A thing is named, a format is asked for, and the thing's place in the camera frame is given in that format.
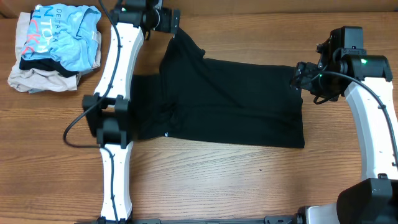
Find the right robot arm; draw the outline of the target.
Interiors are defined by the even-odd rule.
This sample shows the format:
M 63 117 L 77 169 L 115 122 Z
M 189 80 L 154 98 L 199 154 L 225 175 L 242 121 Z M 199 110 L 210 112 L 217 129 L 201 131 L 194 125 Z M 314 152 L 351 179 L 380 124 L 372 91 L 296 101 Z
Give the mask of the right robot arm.
M 387 58 L 346 54 L 324 65 L 299 62 L 291 86 L 323 101 L 345 97 L 361 151 L 361 181 L 335 203 L 299 209 L 294 223 L 397 223 L 397 118 Z

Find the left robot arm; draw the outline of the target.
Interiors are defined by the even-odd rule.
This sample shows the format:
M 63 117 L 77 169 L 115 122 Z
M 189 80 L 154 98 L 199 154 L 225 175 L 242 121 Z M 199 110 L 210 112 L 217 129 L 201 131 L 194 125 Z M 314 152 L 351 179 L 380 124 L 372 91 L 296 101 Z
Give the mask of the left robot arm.
M 134 67 L 152 31 L 176 34 L 181 12 L 162 1 L 119 1 L 108 13 L 111 41 L 102 77 L 83 98 L 90 132 L 103 164 L 103 205 L 97 223 L 131 223 L 129 193 Z

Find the light blue printed shirt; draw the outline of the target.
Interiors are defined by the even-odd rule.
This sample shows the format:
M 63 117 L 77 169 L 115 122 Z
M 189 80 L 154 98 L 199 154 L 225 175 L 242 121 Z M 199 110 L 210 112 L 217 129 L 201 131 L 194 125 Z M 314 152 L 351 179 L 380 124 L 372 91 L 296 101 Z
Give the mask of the light blue printed shirt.
M 93 67 L 98 50 L 97 23 L 101 12 L 94 6 L 36 5 L 22 48 L 25 61 L 51 59 L 71 72 Z

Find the folded black garment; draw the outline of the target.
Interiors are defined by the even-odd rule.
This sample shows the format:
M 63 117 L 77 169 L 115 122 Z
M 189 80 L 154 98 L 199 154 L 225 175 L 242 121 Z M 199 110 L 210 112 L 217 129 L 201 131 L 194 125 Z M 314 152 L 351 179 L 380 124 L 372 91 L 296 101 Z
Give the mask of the folded black garment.
M 19 62 L 19 68 L 21 70 L 30 70 L 33 68 L 43 70 L 46 72 L 58 72 L 65 78 L 72 77 L 79 74 L 79 71 L 69 71 L 64 68 L 60 62 L 56 62 L 51 58 L 39 59 L 39 60 L 24 60 L 23 58 Z

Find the beige folded garment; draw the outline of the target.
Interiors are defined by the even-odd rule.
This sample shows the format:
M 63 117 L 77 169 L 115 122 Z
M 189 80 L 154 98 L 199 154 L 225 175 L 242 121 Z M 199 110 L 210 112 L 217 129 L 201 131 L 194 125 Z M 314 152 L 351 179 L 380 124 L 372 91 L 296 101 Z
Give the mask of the beige folded garment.
M 72 77 L 65 78 L 57 71 L 45 71 L 37 68 L 30 70 L 21 70 L 19 63 L 21 62 L 22 47 L 27 40 L 27 30 L 30 23 L 30 14 L 21 12 L 19 14 L 16 26 L 15 56 L 16 63 L 12 67 L 11 73 L 7 80 L 10 87 L 19 92 L 37 93 L 40 91 L 75 91 L 78 88 L 80 78 L 98 68 L 101 64 L 101 33 L 95 34 L 95 42 L 98 45 L 96 51 L 95 62 L 91 70 L 80 72 Z

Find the black t-shirt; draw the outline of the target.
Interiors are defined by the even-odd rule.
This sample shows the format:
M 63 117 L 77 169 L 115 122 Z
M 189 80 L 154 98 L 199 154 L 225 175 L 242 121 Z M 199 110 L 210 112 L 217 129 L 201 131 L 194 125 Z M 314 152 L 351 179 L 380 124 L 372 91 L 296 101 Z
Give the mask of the black t-shirt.
M 305 145 L 294 68 L 207 58 L 183 30 L 170 40 L 154 75 L 132 83 L 132 115 L 140 140 L 287 147 Z

